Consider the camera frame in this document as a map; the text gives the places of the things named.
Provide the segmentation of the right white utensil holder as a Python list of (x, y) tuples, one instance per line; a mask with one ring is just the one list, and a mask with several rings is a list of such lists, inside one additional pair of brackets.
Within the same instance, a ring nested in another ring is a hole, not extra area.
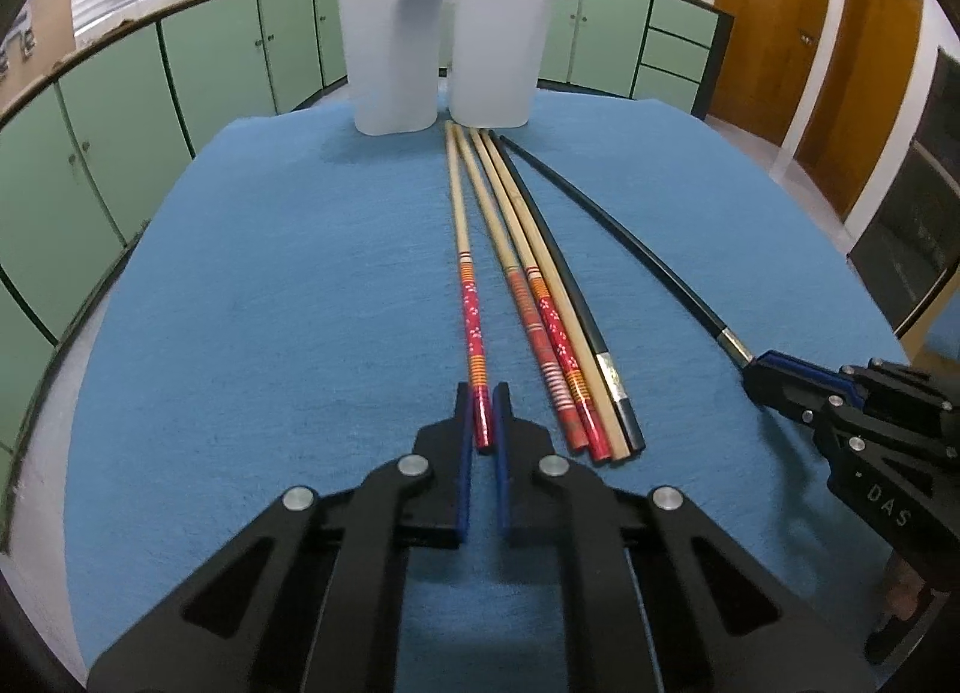
[(524, 126), (537, 90), (551, 0), (449, 1), (451, 118), (477, 129)]

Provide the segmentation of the black chopstick gold band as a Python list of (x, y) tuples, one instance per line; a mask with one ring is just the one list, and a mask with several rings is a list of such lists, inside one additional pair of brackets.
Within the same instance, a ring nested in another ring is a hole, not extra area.
[(623, 461), (638, 456), (646, 448), (640, 423), (573, 271), (516, 165), (496, 140), (496, 134), (483, 131), (482, 139), (563, 322), (590, 399), (607, 433), (613, 459)]

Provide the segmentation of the red orange star chopstick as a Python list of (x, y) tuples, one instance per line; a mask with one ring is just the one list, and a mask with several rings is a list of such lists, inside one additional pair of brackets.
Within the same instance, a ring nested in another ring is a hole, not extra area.
[(494, 252), (569, 449), (587, 449), (594, 462), (610, 461), (613, 451), (602, 418), (542, 274), (535, 252), (534, 228), (524, 225), (526, 206), (519, 197), (509, 194), (506, 166), (490, 136), (473, 127), (455, 126), (454, 131)]

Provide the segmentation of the brown cardboard board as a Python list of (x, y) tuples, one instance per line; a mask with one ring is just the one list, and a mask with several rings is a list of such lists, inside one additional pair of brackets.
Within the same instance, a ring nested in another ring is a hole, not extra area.
[(75, 48), (71, 0), (29, 0), (3, 41), (2, 110)]

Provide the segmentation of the red patterned chopstick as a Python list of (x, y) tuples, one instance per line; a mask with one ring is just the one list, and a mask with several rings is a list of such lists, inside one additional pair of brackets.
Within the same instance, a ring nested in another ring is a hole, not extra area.
[(494, 423), (491, 411), (490, 386), (488, 385), (485, 345), (483, 345), (482, 316), (478, 298), (472, 251), (470, 250), (469, 224), (467, 223), (466, 200), (460, 179), (459, 147), (455, 142), (454, 124), (444, 122), (444, 145), (448, 162), (449, 193), (451, 193), (452, 220), (454, 220), (455, 259), (459, 274), (460, 308), (466, 336), (467, 378), (469, 378), (470, 402), (472, 402), (473, 444), (482, 454), (494, 450)]

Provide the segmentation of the green lower kitchen cabinets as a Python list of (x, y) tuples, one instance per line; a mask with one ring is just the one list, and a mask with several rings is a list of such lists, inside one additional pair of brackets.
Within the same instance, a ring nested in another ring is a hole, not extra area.
[[(734, 19), (700, 0), (553, 0), (540, 79), (708, 113)], [(2, 118), (2, 469), (57, 350), (226, 124), (347, 78), (337, 0), (189, 0), (126, 23)]]

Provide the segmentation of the plain wooden chopstick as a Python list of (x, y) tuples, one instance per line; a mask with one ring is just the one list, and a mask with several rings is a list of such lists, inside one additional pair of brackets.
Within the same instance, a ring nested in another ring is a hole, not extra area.
[(596, 462), (624, 461), (631, 456), (630, 446), (612, 402), (608, 400), (601, 373), (594, 363), (573, 305), (569, 303), (542, 230), (535, 225), (534, 214), (517, 188), (516, 176), (508, 170), (506, 159), (494, 147), (490, 134), (477, 129), (470, 129), (469, 134), (485, 166), (512, 244), (519, 253), (527, 285), (539, 308), (540, 319), (581, 415), (590, 457)]

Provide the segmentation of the black chopstick silver band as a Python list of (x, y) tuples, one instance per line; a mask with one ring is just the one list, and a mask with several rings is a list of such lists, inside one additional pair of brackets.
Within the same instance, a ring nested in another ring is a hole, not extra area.
[(576, 188), (571, 181), (553, 170), (550, 165), (537, 158), (529, 150), (523, 149), (521, 145), (517, 144), (516, 140), (503, 136), (503, 134), (498, 134), (496, 140), (510, 152), (519, 155), (532, 170), (550, 181), (556, 189), (560, 189), (569, 200), (573, 200), (574, 204), (578, 205), (581, 211), (585, 211), (594, 222), (599, 223), (622, 248), (625, 248), (635, 259), (638, 259), (661, 282), (661, 285), (674, 295), (675, 300), (697, 320), (698, 324), (708, 332), (709, 337), (726, 352), (737, 370), (743, 370), (750, 361), (754, 360), (754, 354), (747, 349), (747, 345), (734, 334), (734, 331), (727, 326), (726, 322), (722, 321), (722, 317), (667, 262), (662, 261), (644, 241), (641, 241), (631, 230), (628, 230), (620, 220), (610, 215), (604, 207), (597, 204), (592, 197), (583, 193), (581, 189)]

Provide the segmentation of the left white utensil holder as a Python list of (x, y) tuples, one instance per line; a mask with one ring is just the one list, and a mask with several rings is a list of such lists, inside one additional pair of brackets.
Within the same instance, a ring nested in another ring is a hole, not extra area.
[(438, 116), (444, 0), (338, 0), (348, 95), (365, 136), (418, 133)]

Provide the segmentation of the wooden door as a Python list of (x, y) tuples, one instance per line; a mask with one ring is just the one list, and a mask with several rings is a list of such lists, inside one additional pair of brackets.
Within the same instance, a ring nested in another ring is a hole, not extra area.
[(913, 72), (923, 0), (844, 0), (796, 160), (833, 212), (850, 215), (892, 133)]
[(830, 0), (716, 0), (734, 17), (711, 115), (779, 145), (804, 92)]

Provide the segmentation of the dark glass cabinet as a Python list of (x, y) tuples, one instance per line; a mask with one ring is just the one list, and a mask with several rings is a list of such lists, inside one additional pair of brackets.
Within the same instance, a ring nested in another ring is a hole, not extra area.
[(958, 61), (940, 51), (918, 129), (848, 257), (897, 334), (958, 269)]

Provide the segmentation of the red striped chopstick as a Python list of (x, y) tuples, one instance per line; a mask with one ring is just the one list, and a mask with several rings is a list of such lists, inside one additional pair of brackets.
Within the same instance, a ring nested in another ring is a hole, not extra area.
[(550, 395), (551, 405), (555, 410), (558, 423), (560, 423), (560, 427), (565, 434), (568, 448), (573, 449), (573, 451), (582, 451), (587, 448), (586, 430), (581, 418), (579, 418), (573, 397), (569, 394), (568, 384), (566, 384), (560, 363), (556, 360), (555, 352), (551, 348), (540, 314), (535, 309), (534, 298), (530, 294), (519, 259), (512, 249), (508, 232), (503, 227), (500, 212), (496, 209), (493, 197), (491, 197), (490, 191), (483, 181), (477, 158), (470, 150), (466, 131), (459, 124), (449, 122), (449, 136), (454, 142), (455, 151), (466, 165), (473, 194), (477, 197), (477, 204), (483, 215), (483, 222), (487, 225), (488, 233), (491, 241), (493, 241), (494, 252), (498, 261), (500, 261), (501, 271), (505, 274), (506, 283), (511, 292), (512, 300), (514, 300), (514, 305), (516, 305), (521, 324), (523, 324), (524, 332), (527, 335), (530, 350), (534, 353), (537, 367), (539, 367), (540, 374), (544, 378), (545, 388)]

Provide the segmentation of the white utensil holder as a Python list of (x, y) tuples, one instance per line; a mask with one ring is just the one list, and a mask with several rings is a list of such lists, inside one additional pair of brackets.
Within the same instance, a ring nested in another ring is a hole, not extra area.
[(348, 95), (365, 136), (418, 133), (438, 116), (444, 0), (338, 0)]
[(524, 126), (537, 90), (551, 0), (449, 1), (451, 118), (477, 129)]

